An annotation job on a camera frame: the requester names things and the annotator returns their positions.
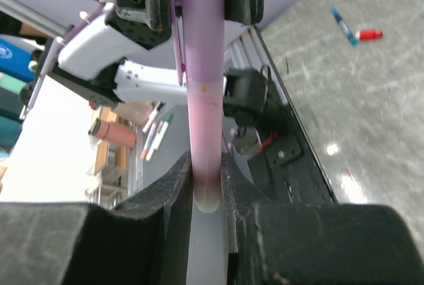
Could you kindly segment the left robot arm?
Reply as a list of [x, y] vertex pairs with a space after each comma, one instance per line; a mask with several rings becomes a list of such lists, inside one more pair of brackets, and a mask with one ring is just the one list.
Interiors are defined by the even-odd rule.
[[226, 22], [251, 26], [264, 0], [98, 0], [48, 39], [30, 60], [36, 81], [51, 76], [106, 107], [153, 100], [186, 105], [191, 134], [218, 135], [223, 117], [265, 134], [284, 122], [269, 67], [226, 68]]

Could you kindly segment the pink highlighter pen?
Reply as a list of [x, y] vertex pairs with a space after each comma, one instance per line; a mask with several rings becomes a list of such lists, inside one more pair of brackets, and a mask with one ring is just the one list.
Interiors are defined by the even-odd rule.
[[195, 202], [213, 213], [221, 202], [223, 83], [188, 80], [187, 108]]

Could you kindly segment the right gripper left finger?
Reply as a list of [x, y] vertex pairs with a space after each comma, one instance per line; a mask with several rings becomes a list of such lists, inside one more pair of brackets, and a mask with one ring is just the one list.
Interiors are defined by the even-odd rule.
[[93, 203], [2, 203], [2, 284], [185, 284], [191, 156], [105, 209]]

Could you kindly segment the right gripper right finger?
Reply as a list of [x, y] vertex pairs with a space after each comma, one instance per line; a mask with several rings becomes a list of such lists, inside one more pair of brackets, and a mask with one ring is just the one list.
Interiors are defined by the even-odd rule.
[[385, 205], [275, 203], [221, 162], [227, 284], [422, 284], [407, 224]]

